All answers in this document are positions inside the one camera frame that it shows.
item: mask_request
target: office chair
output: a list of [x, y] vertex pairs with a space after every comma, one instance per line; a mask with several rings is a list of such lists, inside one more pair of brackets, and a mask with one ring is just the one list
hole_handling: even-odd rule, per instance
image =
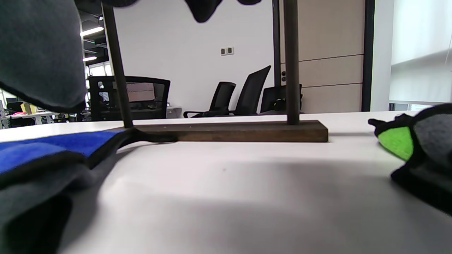
[[257, 114], [260, 93], [271, 67], [272, 66], [269, 65], [248, 75], [242, 92], [240, 93], [239, 100], [237, 101], [237, 106], [232, 112], [234, 115], [247, 116]]
[[[119, 100], [113, 76], [91, 76], [88, 78], [91, 97], [92, 121], [121, 120]], [[126, 76], [127, 90], [134, 83], [152, 84], [152, 99], [130, 101], [132, 119], [165, 119], [170, 81], [155, 78]]]
[[[301, 99], [301, 84], [300, 84], [300, 109]], [[260, 113], [268, 112], [267, 114], [284, 114], [286, 111], [286, 86], [273, 86], [264, 89], [262, 94], [262, 102], [260, 105]]]
[[[6, 104], [6, 109], [8, 110], [9, 114], [12, 115], [16, 112], [22, 112], [22, 108], [20, 105], [24, 103], [23, 101], [19, 102], [10, 102]], [[17, 118], [17, 119], [9, 119], [9, 124], [11, 125], [11, 128], [14, 127], [22, 127], [22, 126], [30, 126], [35, 125], [33, 118]]]
[[209, 117], [210, 114], [218, 115], [221, 111], [225, 111], [226, 114], [229, 111], [229, 102], [231, 101], [232, 93], [235, 89], [235, 84], [232, 82], [220, 82], [218, 83], [217, 89], [213, 94], [212, 103], [210, 104], [209, 111], [199, 112], [199, 111], [185, 111], [184, 118], [188, 118], [189, 113], [194, 113], [195, 115], [191, 118]]

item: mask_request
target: gray fabric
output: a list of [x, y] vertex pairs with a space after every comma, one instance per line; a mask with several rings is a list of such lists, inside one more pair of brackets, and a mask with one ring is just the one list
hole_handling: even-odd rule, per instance
[[[89, 169], [86, 165], [76, 164], [60, 170], [52, 171], [46, 175], [40, 176], [33, 181], [16, 184], [0, 191], [0, 253], [19, 254], [13, 251], [9, 246], [9, 240], [6, 233], [7, 224], [15, 217], [23, 214], [25, 211], [35, 207], [51, 197], [58, 194], [67, 195], [74, 191], [85, 189], [99, 183], [103, 180], [118, 160], [116, 154], [103, 160], [94, 169]], [[30, 235], [25, 243], [32, 243], [31, 232], [40, 232], [41, 229], [27, 229]]]
[[74, 1], [4, 0], [0, 5], [2, 88], [51, 107], [73, 108], [84, 102], [80, 18]]
[[411, 168], [413, 175], [448, 191], [452, 194], [452, 179], [444, 176], [444, 172], [448, 169], [438, 165], [430, 158], [426, 158], [425, 162], [418, 167]]
[[414, 131], [422, 150], [436, 163], [450, 168], [452, 151], [452, 115], [437, 114], [417, 122]]

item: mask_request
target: computer monitor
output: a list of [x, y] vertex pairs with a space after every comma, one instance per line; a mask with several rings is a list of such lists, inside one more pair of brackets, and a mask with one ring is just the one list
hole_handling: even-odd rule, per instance
[[17, 102], [17, 101], [19, 101], [19, 98], [16, 98], [16, 97], [6, 98], [6, 103]]

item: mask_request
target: table surface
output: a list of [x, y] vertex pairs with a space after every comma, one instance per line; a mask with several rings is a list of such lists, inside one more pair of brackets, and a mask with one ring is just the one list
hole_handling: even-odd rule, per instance
[[11, 116], [11, 118], [13, 118], [13, 119], [15, 119], [15, 118], [33, 118], [33, 117], [44, 117], [44, 116], [51, 116], [51, 115], [58, 115], [58, 114], [60, 114], [60, 113], [46, 111], [46, 112], [37, 112], [34, 114], [15, 115], [15, 116]]
[[[60, 253], [450, 253], [452, 219], [390, 181], [403, 161], [378, 145], [367, 124], [369, 118], [391, 120], [399, 113], [300, 116], [327, 126], [329, 143], [128, 145], [118, 151], [121, 158], [103, 184], [74, 196]], [[2, 130], [0, 141], [120, 126], [78, 122], [13, 128]]]

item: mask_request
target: fluorescent light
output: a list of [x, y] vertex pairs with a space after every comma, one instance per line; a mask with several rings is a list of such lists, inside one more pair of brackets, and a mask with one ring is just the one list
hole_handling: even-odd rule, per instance
[[83, 36], [88, 35], [88, 34], [97, 33], [97, 32], [102, 31], [103, 29], [104, 29], [103, 27], [96, 27], [96, 28], [93, 28], [93, 29], [90, 29], [90, 30], [86, 30], [86, 31], [81, 32], [80, 36], [83, 37]]
[[97, 59], [97, 57], [96, 56], [91, 56], [91, 57], [83, 58], [82, 61], [86, 62], [86, 61], [91, 61], [91, 60], [94, 60], [94, 59]]

